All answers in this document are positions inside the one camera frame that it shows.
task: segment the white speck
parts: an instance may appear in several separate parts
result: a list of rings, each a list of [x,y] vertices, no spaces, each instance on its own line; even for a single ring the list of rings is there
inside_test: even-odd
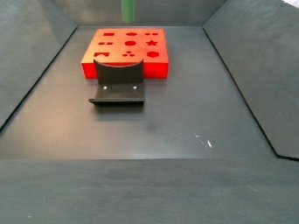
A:
[[[210,141],[208,140],[208,146],[212,148],[212,146],[210,146]]]

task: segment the gray floor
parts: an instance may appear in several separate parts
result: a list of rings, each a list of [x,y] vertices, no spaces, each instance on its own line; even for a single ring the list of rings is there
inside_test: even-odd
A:
[[[2,160],[1,223],[296,224],[297,172],[277,159]]]
[[[198,27],[164,27],[169,78],[145,81],[144,107],[94,108],[80,60],[96,29],[80,27],[52,62],[0,133],[0,158],[274,157]]]

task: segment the circular hole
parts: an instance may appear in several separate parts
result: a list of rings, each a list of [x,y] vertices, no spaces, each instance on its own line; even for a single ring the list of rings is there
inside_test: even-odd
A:
[[[126,41],[126,42],[125,42],[125,45],[126,45],[126,46],[133,46],[134,44],[136,44],[134,41]]]

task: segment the shape-shaped hole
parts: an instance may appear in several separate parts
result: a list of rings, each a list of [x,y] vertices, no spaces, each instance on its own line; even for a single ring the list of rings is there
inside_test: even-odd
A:
[[[97,57],[98,55],[104,55],[105,57],[108,57],[109,52],[94,52],[93,57]]]
[[[114,36],[116,34],[113,32],[104,32],[102,36]]]
[[[126,57],[126,56],[129,56],[129,57],[134,57],[134,55],[133,55],[132,52],[129,52],[129,51],[125,52],[125,53],[122,54],[122,56],[124,56],[124,57]]]
[[[136,44],[134,41],[126,41],[126,42],[125,42],[125,45],[126,45],[126,46],[133,46],[134,44]]]
[[[158,56],[158,52],[148,52],[146,56],[150,58],[156,58]]]
[[[134,36],[136,33],[134,33],[134,32],[128,32],[125,35],[126,35],[126,36]]]

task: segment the dark gray surface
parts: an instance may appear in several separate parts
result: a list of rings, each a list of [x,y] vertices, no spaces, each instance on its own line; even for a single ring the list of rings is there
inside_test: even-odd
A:
[[[74,28],[49,1],[0,0],[0,129]]]
[[[78,25],[124,25],[120,0],[52,0]],[[133,25],[202,25],[226,0],[136,0]]]
[[[6,161],[5,224],[296,224],[299,164],[285,160]]]
[[[299,158],[299,10],[228,0],[204,25],[280,156]]]
[[[164,27],[168,80],[145,80],[142,107],[94,108],[80,27],[0,133],[0,158],[272,158],[229,74],[196,27]]]

